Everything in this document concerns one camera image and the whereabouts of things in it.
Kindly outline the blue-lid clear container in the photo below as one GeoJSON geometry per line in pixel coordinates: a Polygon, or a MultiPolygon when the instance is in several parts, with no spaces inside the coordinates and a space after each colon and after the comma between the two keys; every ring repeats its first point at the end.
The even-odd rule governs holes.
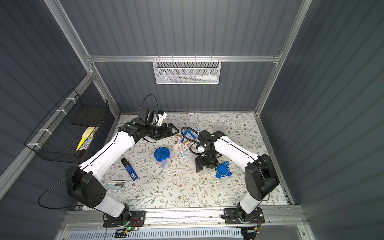
{"type": "Polygon", "coordinates": [[[201,171],[199,171],[198,174],[200,174],[200,175],[209,175],[209,174],[213,173],[214,171],[215,171],[215,168],[203,167],[203,169],[201,171]]]}
{"type": "Polygon", "coordinates": [[[214,131],[221,131],[223,133],[226,132],[226,125],[224,123],[214,123],[213,124],[214,131]]]}
{"type": "Polygon", "coordinates": [[[169,167],[170,150],[166,147],[159,147],[154,152],[154,157],[161,168],[167,169],[169,167]]]}

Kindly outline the white bottle brown cap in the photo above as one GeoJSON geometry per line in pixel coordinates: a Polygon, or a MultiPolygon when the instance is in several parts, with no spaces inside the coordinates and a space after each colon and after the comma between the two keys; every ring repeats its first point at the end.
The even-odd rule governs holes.
{"type": "Polygon", "coordinates": [[[175,136],[175,138],[174,138],[174,143],[173,143],[173,149],[174,150],[177,150],[179,148],[181,140],[182,140],[182,135],[181,134],[177,134],[175,136]]]}
{"type": "Polygon", "coordinates": [[[192,149],[193,151],[196,150],[196,145],[195,145],[195,143],[193,143],[193,142],[191,142],[191,141],[189,141],[189,140],[184,139],[183,144],[184,144],[184,146],[185,146],[187,149],[192,149]]]}

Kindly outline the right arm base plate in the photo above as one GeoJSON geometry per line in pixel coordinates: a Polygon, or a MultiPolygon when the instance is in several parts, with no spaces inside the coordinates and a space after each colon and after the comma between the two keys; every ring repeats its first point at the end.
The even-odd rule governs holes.
{"type": "Polygon", "coordinates": [[[265,223],[264,214],[261,208],[256,208],[250,214],[238,208],[225,208],[221,218],[225,220],[227,225],[233,224],[254,224],[260,225],[265,223]]]}

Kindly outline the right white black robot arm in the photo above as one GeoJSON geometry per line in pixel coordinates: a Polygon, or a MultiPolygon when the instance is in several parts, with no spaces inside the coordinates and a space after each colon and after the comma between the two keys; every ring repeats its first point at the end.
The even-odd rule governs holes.
{"type": "Polygon", "coordinates": [[[269,155],[254,154],[233,142],[223,132],[198,133],[198,145],[205,150],[195,158],[196,172],[219,165],[218,157],[224,155],[245,173],[247,193],[237,204],[238,215],[245,218],[254,213],[262,200],[279,184],[277,171],[269,155]]]}

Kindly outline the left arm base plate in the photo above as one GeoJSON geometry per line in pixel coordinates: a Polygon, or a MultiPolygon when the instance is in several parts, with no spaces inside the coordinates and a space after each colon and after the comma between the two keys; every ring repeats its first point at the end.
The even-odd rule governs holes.
{"type": "Polygon", "coordinates": [[[142,227],[146,219],[146,211],[123,211],[119,217],[103,215],[104,228],[133,228],[142,227]]]}

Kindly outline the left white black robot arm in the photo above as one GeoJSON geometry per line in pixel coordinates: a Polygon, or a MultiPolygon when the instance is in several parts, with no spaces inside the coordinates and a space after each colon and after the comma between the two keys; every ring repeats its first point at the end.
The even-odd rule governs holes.
{"type": "Polygon", "coordinates": [[[139,140],[149,137],[161,140],[179,133],[173,124],[160,126],[148,124],[139,119],[122,125],[114,137],[95,155],[78,167],[70,166],[66,170],[67,194],[86,205],[122,222],[129,219],[129,207],[111,196],[101,181],[106,171],[116,160],[139,140]]]}

